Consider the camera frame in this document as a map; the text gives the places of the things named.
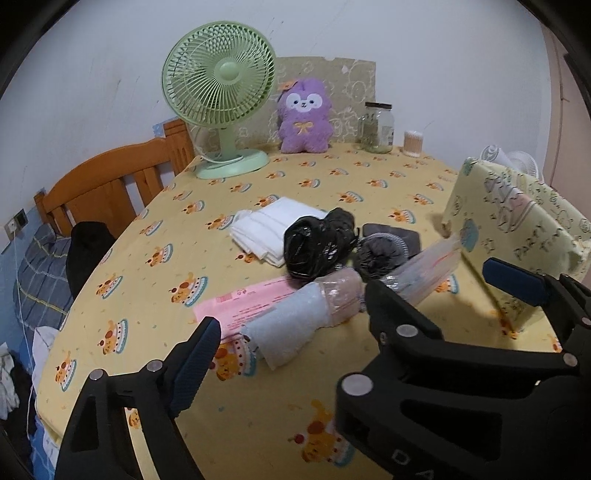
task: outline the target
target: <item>blue gripper pad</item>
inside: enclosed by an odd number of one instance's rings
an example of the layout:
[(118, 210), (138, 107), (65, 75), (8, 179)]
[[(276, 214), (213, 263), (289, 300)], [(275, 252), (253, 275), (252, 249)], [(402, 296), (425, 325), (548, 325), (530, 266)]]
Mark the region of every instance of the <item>blue gripper pad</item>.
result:
[(201, 386), (201, 382), (209, 369), (209, 364), (220, 344), (222, 330), (220, 324), (211, 322), (198, 341), (187, 361), (183, 364), (174, 379), (173, 395), (169, 410), (173, 418), (187, 410)]
[(489, 258), (482, 266), (486, 283), (524, 301), (540, 307), (548, 303), (549, 295), (541, 275), (528, 272), (496, 258)]

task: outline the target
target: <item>fan base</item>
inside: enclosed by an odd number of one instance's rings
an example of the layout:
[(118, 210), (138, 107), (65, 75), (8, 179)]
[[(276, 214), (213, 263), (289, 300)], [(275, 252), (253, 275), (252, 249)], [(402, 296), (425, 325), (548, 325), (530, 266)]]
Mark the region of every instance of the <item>fan base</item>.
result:
[(227, 164), (215, 164), (207, 161), (197, 166), (197, 178), (203, 180), (236, 177), (263, 168), (269, 163), (269, 156), (261, 150), (247, 148), (237, 150), (244, 158)]

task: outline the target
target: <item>wooden chair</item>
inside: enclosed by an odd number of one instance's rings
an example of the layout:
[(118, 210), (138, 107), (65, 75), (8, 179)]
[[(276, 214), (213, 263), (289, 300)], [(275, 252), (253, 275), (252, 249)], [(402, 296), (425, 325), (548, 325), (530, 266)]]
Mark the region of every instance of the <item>wooden chair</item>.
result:
[(104, 222), (114, 237), (136, 217), (123, 177), (133, 175), (144, 206), (162, 191), (157, 166), (170, 162), (175, 175), (193, 160), (193, 144), (185, 123), (174, 120), (164, 124), (165, 138), (116, 148), (78, 165), (44, 194), (35, 195), (41, 220), (56, 232), (69, 236), (72, 223), (93, 220)]

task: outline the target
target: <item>purple plush toy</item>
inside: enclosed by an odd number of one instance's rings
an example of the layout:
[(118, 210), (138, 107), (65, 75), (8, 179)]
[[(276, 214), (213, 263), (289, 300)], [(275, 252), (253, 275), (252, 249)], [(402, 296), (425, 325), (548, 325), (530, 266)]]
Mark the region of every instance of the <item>purple plush toy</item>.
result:
[(323, 153), (329, 149), (334, 128), (329, 122), (332, 107), (319, 79), (300, 79), (279, 97), (279, 138), (283, 153)]

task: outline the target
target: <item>pink plastic package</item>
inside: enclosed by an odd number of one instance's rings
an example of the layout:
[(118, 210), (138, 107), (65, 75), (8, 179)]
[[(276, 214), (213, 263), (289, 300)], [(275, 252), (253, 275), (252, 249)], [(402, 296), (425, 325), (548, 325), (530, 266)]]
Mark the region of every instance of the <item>pink plastic package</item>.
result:
[(275, 303), (301, 287), (299, 282), (285, 276), (239, 288), (220, 297), (205, 300), (193, 307), (197, 322), (210, 316), (222, 327), (222, 339), (235, 335), (240, 328)]

